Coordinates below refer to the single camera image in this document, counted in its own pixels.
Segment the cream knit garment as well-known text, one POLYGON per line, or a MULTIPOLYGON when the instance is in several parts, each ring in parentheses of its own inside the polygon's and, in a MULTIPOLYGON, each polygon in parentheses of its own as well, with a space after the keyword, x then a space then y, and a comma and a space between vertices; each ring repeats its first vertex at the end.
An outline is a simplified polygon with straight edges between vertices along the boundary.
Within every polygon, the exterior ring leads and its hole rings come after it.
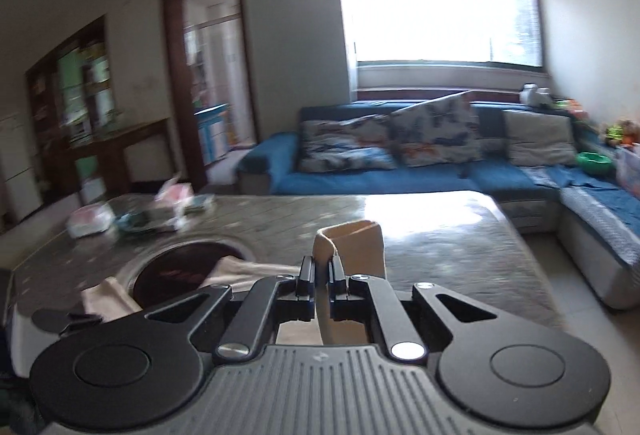
MULTIPOLYGON (((381 278, 386 276, 382 229, 375 221, 362 219, 319 229, 314 237, 312 256, 320 267, 326 266, 332 256, 339 257, 348 276, 356 273, 381 278)), ((230 285, 235 292, 247 291, 259 278, 293 275, 296 271, 295 268, 284 265, 246 262, 226 256, 202 286, 230 285)), ((81 299, 86 313, 100 315, 105 321, 142 310, 113 277, 82 290, 81 299)), ((360 323, 350 320, 334 321, 329 317, 329 306, 324 296, 318 297, 316 310, 317 318, 310 322, 291 321, 281 327, 277 342, 288 345, 368 342, 367 331, 360 323)))

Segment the white tissue packet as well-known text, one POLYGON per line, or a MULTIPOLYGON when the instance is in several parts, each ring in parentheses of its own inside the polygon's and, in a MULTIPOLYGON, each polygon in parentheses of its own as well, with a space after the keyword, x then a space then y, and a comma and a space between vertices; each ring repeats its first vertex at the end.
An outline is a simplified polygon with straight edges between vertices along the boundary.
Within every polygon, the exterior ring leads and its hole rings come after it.
POLYGON ((93 203, 75 210, 66 221, 67 233, 74 239, 105 233, 115 221, 107 203, 93 203))

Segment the black round induction cooktop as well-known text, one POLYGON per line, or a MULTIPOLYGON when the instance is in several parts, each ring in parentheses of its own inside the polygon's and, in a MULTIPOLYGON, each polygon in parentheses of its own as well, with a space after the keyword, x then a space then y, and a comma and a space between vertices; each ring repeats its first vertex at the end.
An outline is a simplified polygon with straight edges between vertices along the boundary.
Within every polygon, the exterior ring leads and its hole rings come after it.
POLYGON ((183 240, 147 256, 129 280, 129 295, 148 308, 196 290, 226 256, 246 261, 250 251, 230 240, 183 240))

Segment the green card box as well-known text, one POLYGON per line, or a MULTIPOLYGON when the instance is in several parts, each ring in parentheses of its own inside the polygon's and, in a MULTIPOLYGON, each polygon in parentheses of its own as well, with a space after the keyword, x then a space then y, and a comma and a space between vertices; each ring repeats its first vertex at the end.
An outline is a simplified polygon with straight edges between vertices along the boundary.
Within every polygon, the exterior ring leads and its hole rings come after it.
POLYGON ((215 196, 212 194, 192 196, 184 206, 184 213, 200 214, 213 210, 215 207, 215 196))

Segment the pink tissue pack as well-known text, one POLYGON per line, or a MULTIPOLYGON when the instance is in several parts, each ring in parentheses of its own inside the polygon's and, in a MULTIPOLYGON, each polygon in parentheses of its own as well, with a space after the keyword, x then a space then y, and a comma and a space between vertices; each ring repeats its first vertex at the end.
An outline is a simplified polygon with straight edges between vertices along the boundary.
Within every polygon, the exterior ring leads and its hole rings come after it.
POLYGON ((181 218, 194 197, 191 184, 179 180, 179 174, 169 178, 154 197, 154 208, 172 218, 181 218))

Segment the left butterfly pillow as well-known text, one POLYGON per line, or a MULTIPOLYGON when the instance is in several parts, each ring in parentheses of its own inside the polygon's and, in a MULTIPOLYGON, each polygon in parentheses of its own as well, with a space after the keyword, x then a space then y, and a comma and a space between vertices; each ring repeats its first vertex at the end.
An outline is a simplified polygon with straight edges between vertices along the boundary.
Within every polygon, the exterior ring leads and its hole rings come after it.
POLYGON ((393 170, 390 118, 304 121, 300 127, 298 169, 304 173, 393 170))

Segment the butterfly pillow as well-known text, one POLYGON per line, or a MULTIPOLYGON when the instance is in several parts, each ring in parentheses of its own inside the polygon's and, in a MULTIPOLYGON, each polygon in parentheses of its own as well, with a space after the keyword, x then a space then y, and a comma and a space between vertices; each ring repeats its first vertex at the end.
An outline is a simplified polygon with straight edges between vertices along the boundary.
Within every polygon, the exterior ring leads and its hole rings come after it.
POLYGON ((468 92, 394 111, 390 132, 401 162, 409 168, 483 159, 480 118, 468 92))
POLYGON ((393 170, 390 118, 304 121, 300 127, 298 169, 304 173, 393 170))

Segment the dark wooden chair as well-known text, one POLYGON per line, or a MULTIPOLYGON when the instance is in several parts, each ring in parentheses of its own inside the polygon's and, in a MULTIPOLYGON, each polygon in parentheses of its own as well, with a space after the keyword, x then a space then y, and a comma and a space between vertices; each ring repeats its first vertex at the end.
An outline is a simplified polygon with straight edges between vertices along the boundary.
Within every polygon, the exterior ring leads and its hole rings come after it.
POLYGON ((171 148, 167 118, 127 126, 104 137, 73 144, 66 148, 62 155, 73 163, 78 159, 96 157, 106 195, 116 197, 128 194, 131 190, 132 181, 126 161, 126 149, 154 136, 163 138, 171 173, 176 173, 177 162, 171 148))

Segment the blue white cabinet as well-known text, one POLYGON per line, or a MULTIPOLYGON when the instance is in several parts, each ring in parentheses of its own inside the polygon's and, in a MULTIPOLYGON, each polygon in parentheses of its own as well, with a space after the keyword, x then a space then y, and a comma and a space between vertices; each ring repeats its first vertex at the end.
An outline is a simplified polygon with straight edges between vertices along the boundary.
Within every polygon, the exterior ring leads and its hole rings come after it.
POLYGON ((226 103, 195 112, 204 166, 223 159, 229 152, 228 107, 226 103))

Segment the right butterfly pillow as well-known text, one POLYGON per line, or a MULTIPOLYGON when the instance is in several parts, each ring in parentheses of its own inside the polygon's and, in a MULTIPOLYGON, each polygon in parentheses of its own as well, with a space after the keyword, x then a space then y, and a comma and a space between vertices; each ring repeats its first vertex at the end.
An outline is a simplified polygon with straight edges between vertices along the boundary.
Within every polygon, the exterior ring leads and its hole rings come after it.
POLYGON ((468 92, 394 111, 390 132, 401 162, 409 168, 483 159, 480 118, 468 92))

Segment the dark wooden shelf cabinet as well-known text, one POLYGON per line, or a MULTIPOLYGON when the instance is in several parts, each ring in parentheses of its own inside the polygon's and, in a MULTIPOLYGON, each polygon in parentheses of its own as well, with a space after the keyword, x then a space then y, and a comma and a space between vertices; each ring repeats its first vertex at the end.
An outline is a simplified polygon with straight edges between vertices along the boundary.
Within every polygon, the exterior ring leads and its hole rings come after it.
POLYGON ((115 108, 105 18, 91 21, 26 72, 38 184, 53 202, 102 182, 88 145, 115 108))

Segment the blue sectional sofa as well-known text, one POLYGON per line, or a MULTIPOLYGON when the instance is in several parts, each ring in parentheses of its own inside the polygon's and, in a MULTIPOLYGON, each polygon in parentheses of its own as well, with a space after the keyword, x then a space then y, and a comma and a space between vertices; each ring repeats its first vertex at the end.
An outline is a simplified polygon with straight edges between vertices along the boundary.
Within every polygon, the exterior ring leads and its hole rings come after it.
POLYGON ((274 134, 236 167, 247 195, 390 195, 474 190, 494 199, 520 233, 554 233, 600 301, 619 311, 639 304, 639 200, 610 175, 577 166, 520 168, 508 158, 504 115, 518 105, 474 105, 483 160, 392 170, 304 173, 303 135, 274 134))

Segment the grey plain cushion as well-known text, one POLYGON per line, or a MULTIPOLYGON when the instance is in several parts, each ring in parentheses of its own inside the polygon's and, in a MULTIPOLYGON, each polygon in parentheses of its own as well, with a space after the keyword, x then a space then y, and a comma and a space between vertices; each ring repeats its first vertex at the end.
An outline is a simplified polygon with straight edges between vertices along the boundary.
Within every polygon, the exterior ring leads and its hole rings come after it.
POLYGON ((506 110, 503 117, 508 155, 514 166, 576 164, 577 149, 569 117, 524 110, 506 110))

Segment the panda plush toy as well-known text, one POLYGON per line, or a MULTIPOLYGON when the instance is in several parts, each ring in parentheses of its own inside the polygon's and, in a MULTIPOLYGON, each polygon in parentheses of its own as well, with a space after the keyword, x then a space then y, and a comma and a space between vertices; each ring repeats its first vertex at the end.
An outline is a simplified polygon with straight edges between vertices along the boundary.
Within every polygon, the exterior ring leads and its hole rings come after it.
POLYGON ((541 88, 535 83, 522 86, 520 103, 530 108, 552 108, 554 105, 549 88, 541 88))

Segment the green plastic bowl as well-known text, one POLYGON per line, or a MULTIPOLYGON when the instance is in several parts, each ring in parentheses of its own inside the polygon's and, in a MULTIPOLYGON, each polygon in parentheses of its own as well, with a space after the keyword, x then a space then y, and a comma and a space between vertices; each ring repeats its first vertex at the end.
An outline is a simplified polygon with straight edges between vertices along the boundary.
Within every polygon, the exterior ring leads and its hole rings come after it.
POLYGON ((606 176, 614 166, 613 161, 608 156, 590 151, 579 152, 576 162, 590 176, 606 176))

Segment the window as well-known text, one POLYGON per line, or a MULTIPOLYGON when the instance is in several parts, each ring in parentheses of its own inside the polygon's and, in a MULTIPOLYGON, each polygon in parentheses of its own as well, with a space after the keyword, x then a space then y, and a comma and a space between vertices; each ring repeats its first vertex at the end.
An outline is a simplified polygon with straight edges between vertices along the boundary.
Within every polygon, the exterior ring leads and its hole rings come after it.
POLYGON ((360 64, 544 65, 538 0, 348 0, 360 64))

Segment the clear plastic storage box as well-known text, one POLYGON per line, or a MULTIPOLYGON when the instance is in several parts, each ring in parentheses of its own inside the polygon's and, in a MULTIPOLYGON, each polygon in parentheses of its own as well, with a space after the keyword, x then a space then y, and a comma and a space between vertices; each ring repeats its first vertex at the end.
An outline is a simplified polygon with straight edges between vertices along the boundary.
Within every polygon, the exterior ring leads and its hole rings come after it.
POLYGON ((636 151, 616 149, 616 181, 626 192, 640 198, 640 157, 636 151))

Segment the small plush toys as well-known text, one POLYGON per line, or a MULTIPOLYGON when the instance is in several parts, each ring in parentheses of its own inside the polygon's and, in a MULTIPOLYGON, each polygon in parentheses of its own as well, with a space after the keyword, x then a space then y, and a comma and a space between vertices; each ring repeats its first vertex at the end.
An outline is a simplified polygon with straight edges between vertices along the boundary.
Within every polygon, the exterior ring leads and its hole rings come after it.
POLYGON ((620 120, 606 125, 603 141, 610 147, 632 148, 639 143, 639 124, 632 120, 620 120))

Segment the brown wooden door frame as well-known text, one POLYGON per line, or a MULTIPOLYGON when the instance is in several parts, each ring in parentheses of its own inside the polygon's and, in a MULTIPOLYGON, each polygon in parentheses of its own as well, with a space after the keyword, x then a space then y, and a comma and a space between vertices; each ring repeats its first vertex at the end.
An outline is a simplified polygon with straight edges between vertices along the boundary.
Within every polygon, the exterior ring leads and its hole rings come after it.
MULTIPOLYGON (((247 34, 245 1, 239 0, 242 29, 242 44, 247 77, 248 101, 252 111, 252 124, 255 136, 262 139, 257 121, 257 106, 254 90, 253 65, 250 58, 250 36, 247 34)), ((195 190, 201 190, 208 184, 206 169, 202 160, 200 135, 194 117, 191 99, 191 73, 186 63, 184 45, 182 0, 162 0, 163 28, 165 36, 165 56, 168 73, 174 121, 179 137, 186 179, 195 190)))

